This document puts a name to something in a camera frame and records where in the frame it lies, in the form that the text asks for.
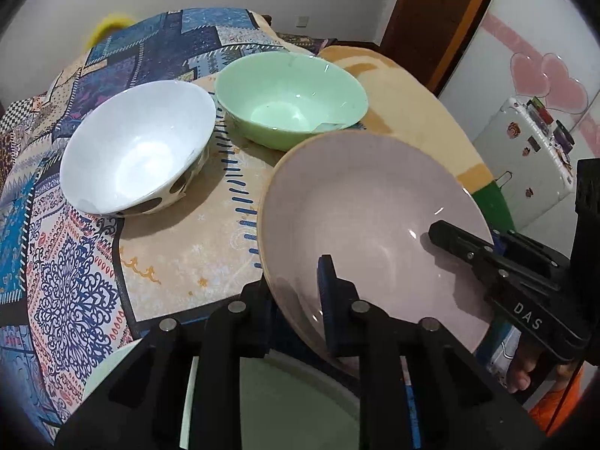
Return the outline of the person's right hand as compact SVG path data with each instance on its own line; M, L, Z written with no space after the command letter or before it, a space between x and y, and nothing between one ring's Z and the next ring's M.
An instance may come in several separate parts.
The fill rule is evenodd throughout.
M541 347L524 336L520 337L514 358L507 370L507 391L509 393L524 391L530 386L531 376L541 353ZM561 391L566 388L572 375L577 375L579 371L580 367L577 361L557 366L554 370L554 384L551 391Z

